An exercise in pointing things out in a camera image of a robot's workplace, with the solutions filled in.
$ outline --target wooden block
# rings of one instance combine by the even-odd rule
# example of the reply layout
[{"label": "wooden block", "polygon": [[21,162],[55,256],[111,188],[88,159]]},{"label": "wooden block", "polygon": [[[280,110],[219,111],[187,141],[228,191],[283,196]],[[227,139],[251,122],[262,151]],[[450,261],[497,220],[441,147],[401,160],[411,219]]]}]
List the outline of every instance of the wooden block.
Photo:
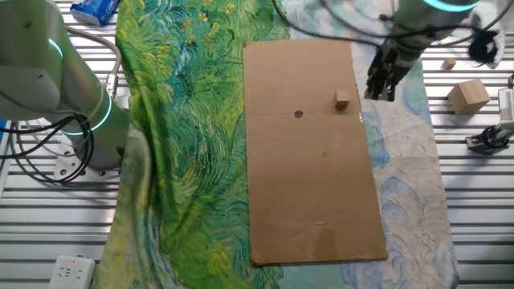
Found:
[{"label": "wooden block", "polygon": [[444,63],[443,63],[443,69],[447,69],[447,70],[450,70],[452,69],[455,65],[457,64],[457,62],[455,61],[455,58],[447,58],[444,60]]},{"label": "wooden block", "polygon": [[478,112],[491,100],[480,79],[458,83],[447,97],[456,115]]},{"label": "wooden block", "polygon": [[336,95],[334,96],[336,99],[336,108],[343,109],[348,106],[350,103],[350,92],[348,91],[336,91]]}]

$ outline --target green painted fabric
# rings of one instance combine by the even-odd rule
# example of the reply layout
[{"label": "green painted fabric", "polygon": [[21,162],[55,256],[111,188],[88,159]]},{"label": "green painted fabric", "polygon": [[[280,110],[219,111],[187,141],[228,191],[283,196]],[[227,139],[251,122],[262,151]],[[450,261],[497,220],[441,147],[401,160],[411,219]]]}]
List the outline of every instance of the green painted fabric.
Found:
[{"label": "green painted fabric", "polygon": [[[287,37],[268,0],[120,3],[130,113],[150,146],[146,156],[128,140],[105,249],[122,255],[102,259],[95,286],[169,287],[176,275],[194,288],[277,287],[281,270],[252,267],[249,254],[242,47]],[[147,251],[127,256],[127,246]],[[161,267],[139,259],[151,250],[166,256]],[[133,271],[123,285],[120,267]]]}]

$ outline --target metal slatted surface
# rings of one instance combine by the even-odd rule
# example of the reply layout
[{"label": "metal slatted surface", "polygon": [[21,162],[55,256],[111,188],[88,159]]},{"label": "metal slatted surface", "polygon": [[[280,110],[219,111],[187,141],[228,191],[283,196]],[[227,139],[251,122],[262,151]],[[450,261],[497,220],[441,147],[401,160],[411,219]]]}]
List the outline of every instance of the metal slatted surface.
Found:
[{"label": "metal slatted surface", "polygon": [[[114,41],[116,14],[99,28],[78,23],[69,13],[71,1],[56,2],[68,25]],[[80,37],[71,40],[104,80],[114,54]],[[497,90],[514,70],[514,34],[506,42],[504,60],[495,71],[468,62],[465,47],[430,49],[422,56],[459,259],[459,289],[514,287],[514,149],[480,157],[468,152],[463,141],[499,121]],[[457,56],[453,71],[441,71],[443,60],[452,55]],[[445,95],[456,83],[476,78],[482,79],[492,101],[475,115],[454,115]],[[118,96],[126,104],[129,88],[122,74]],[[35,145],[30,136],[24,136],[23,143]],[[53,141],[50,146],[57,150],[59,144]],[[47,151],[39,149],[31,160],[53,174],[55,157]],[[116,182],[84,189],[45,186],[13,162],[0,198],[0,288],[47,288],[61,254],[86,254],[99,262],[116,206]]]}]

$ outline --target cable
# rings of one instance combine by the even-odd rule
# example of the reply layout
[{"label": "cable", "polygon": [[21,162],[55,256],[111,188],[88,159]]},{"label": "cable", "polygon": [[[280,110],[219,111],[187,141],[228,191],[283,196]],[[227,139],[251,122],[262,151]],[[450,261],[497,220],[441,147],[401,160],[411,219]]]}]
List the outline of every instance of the cable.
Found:
[{"label": "cable", "polygon": [[315,32],[306,31],[305,29],[297,26],[296,24],[294,24],[293,22],[290,22],[288,20],[288,18],[282,13],[282,11],[280,11],[280,8],[279,8],[278,4],[276,3],[276,0],[271,0],[271,2],[273,3],[273,7],[275,7],[276,13],[280,17],[280,20],[282,20],[282,22],[284,22],[284,24],[286,24],[287,26],[291,27],[292,29],[294,29],[296,31],[299,31],[299,32],[301,32],[301,33],[303,33],[305,35],[310,35],[310,36],[319,37],[319,38],[323,38],[323,39],[332,39],[332,40],[350,41],[350,42],[355,42],[355,43],[361,43],[361,44],[370,45],[370,46],[376,47],[377,49],[380,49],[380,45],[378,45],[378,44],[376,44],[374,42],[368,41],[368,40],[351,39],[351,38],[348,38],[348,37],[339,37],[339,36],[334,36],[334,35],[322,35],[322,34],[318,34],[318,33],[315,33]]},{"label": "cable", "polygon": [[12,129],[12,128],[0,128],[0,132],[16,133],[16,134],[30,134],[30,133],[35,133],[35,132],[44,132],[44,131],[46,131],[48,129],[59,127],[63,122],[66,122],[66,124],[69,124],[74,119],[75,119],[74,116],[68,116],[68,117],[63,118],[62,120],[60,120],[60,121],[58,121],[58,122],[56,122],[54,124],[51,124],[51,125],[48,125],[48,126],[45,126],[45,127],[42,127],[42,128],[23,129],[23,130]]},{"label": "cable", "polygon": [[[82,121],[82,120],[80,120],[80,117],[81,116],[76,116],[77,122]],[[92,135],[92,132],[89,132],[89,129],[90,129],[89,128],[89,124],[81,124],[80,127],[82,128],[82,131],[84,133],[84,137],[88,137],[89,135],[91,135],[91,136],[89,136],[89,140],[90,140],[89,142],[91,143],[91,149],[89,149],[89,143],[86,143],[85,144],[85,151],[86,151],[87,156],[81,160],[80,165],[69,176],[64,177],[62,179],[52,179],[52,178],[49,178],[46,175],[44,175],[43,173],[41,173],[41,171],[39,171],[37,169],[37,167],[30,161],[30,159],[24,157],[25,161],[27,162],[27,164],[35,171],[35,173],[39,174],[39,176],[42,177],[42,178],[40,178],[40,177],[36,177],[35,173],[31,173],[27,169],[25,169],[24,165],[20,162],[20,160],[18,158],[15,158],[16,163],[23,170],[23,172],[25,172],[29,177],[33,178],[36,181],[41,181],[41,182],[46,182],[46,183],[60,183],[60,184],[64,184],[64,183],[67,183],[69,181],[75,180],[78,176],[80,176],[80,174],[88,166],[89,161],[92,158],[92,154],[94,152],[94,147],[95,147],[94,136]],[[22,142],[19,139],[19,136],[18,136],[18,145],[20,147],[20,150],[22,152],[25,152],[25,150],[24,150],[24,148],[22,146]],[[11,140],[10,147],[11,147],[12,150],[14,150],[14,140]]]},{"label": "cable", "polygon": [[485,33],[486,32],[486,29],[483,30],[483,29],[480,29],[480,28],[474,27],[474,26],[446,25],[446,26],[438,26],[438,27],[434,27],[434,28],[426,28],[426,29],[422,29],[420,31],[406,32],[406,33],[402,33],[402,34],[399,34],[399,35],[379,35],[379,34],[375,34],[375,33],[372,33],[372,32],[362,31],[359,28],[353,26],[352,24],[346,22],[343,18],[341,18],[338,14],[336,14],[332,9],[330,9],[328,7],[326,0],[318,0],[318,2],[320,3],[320,5],[323,8],[325,8],[328,11],[330,16],[332,16],[334,18],[334,20],[336,20],[336,22],[340,23],[343,26],[348,27],[349,29],[351,29],[353,31],[359,32],[359,33],[361,33],[363,35],[377,37],[377,38],[383,38],[383,39],[402,39],[402,38],[412,37],[412,36],[415,36],[415,35],[424,35],[424,34],[428,34],[428,33],[435,33],[435,32],[439,32],[439,31],[448,31],[448,30],[455,30],[455,29],[471,29],[471,30],[473,30],[473,31],[475,31],[477,33]]},{"label": "cable", "polygon": [[[53,135],[55,135],[61,128],[68,125],[70,122],[72,122],[75,118],[73,116],[69,116],[67,118],[64,118],[57,122],[57,126],[54,128],[53,131],[51,131],[47,137],[45,137],[40,143],[38,143],[36,146],[34,146],[32,149],[27,150],[26,152],[21,153],[13,153],[10,155],[0,156],[0,160],[10,159],[10,158],[17,158],[17,157],[24,157],[29,153],[33,153],[36,149],[41,148],[45,143],[48,142],[48,140],[51,139]],[[15,123],[11,125],[11,129],[9,129],[9,133],[16,133],[17,130],[12,129],[14,127]]]},{"label": "cable", "polygon": [[[41,123],[41,121],[39,121],[39,120],[34,120],[34,121],[35,121],[35,122],[37,122],[37,123],[39,124],[39,126],[45,126],[45,125],[44,125],[44,124],[42,124],[42,123]],[[26,121],[25,123],[27,124],[27,127],[28,127],[28,128],[31,128],[31,126],[30,126],[30,124],[29,124],[29,122],[28,122],[28,121]],[[52,139],[53,139],[53,140],[55,140],[55,141],[57,141],[57,142],[59,142],[59,143],[61,142],[61,140],[59,140],[59,139],[58,139],[58,138],[56,138],[55,136],[53,136],[53,137],[52,137]]]},{"label": "cable", "polygon": [[[5,127],[7,127],[7,125],[10,125],[9,121],[6,121]],[[6,147],[4,148],[4,151],[1,152],[1,154],[9,153],[9,142],[10,142],[12,135],[13,135],[12,133],[3,133],[2,137],[0,138],[0,144],[2,143],[2,140],[6,139]],[[5,164],[6,164],[6,160],[0,160],[0,171],[2,171]]]},{"label": "cable", "polygon": [[[494,20],[492,20],[489,24],[487,24],[483,29],[484,30],[489,30],[491,29],[491,27],[493,27],[495,24],[498,23],[498,21],[500,21],[505,15],[506,13],[508,12],[509,9],[511,9],[512,7],[512,4],[514,4],[514,0],[510,0],[508,2],[508,4],[506,5],[506,7],[501,11],[500,14],[498,14],[498,17],[496,17]],[[438,45],[434,45],[432,47],[449,47],[449,46],[453,46],[455,44],[460,44],[460,43],[463,43],[463,42],[466,42],[467,40],[469,39],[472,39],[474,37],[474,35],[469,35],[467,36],[466,38],[463,38],[463,39],[460,39],[460,40],[456,40],[454,42],[450,42],[450,43],[444,43],[444,44],[438,44]]]},{"label": "cable", "polygon": [[[31,128],[31,124],[29,124],[28,121],[25,121],[25,125],[28,128]],[[41,140],[38,138],[38,136],[35,133],[31,133],[31,135],[32,135],[32,137],[34,137],[35,141],[37,141],[38,143],[41,142]],[[89,138],[89,135],[87,137],[85,137],[84,140],[82,140],[77,146],[83,145],[86,141],[88,141],[88,138]],[[65,155],[62,153],[55,152],[53,149],[48,148],[45,144],[43,144],[43,149],[46,149],[49,153],[55,154],[57,157],[77,157],[84,151],[84,149],[81,149],[77,153]]]},{"label": "cable", "polygon": [[102,43],[105,46],[109,47],[114,52],[114,54],[116,54],[116,62],[114,63],[114,67],[112,68],[111,73],[112,74],[118,73],[118,71],[120,70],[120,66],[121,66],[121,52],[120,52],[120,49],[116,46],[116,44],[114,44],[114,43],[108,41],[107,39],[100,37],[98,35],[94,35],[94,34],[91,34],[91,33],[85,32],[85,31],[71,28],[69,26],[66,26],[66,31],[68,31],[74,35],[80,35],[80,36],[82,36],[86,39],[92,40],[94,42]]}]

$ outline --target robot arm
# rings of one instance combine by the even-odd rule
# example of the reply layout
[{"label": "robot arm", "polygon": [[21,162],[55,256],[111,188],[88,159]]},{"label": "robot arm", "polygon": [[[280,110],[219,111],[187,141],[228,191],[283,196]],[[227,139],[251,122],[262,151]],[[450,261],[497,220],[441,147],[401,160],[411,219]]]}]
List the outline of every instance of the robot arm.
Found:
[{"label": "robot arm", "polygon": [[453,30],[437,31],[441,26],[459,25],[479,0],[404,0],[392,17],[390,35],[429,31],[410,37],[390,36],[377,51],[368,70],[365,98],[394,101],[394,89],[421,54],[434,41],[449,36]]},{"label": "robot arm", "polygon": [[[88,165],[113,169],[121,164],[120,152],[129,130],[129,114],[108,95],[115,89],[100,85],[80,57],[52,0],[0,0],[1,119],[44,117],[56,123],[70,113],[85,116],[95,148]],[[63,133],[76,152],[81,152],[84,135],[80,125],[70,123]],[[85,153],[79,158],[86,158]]]}]

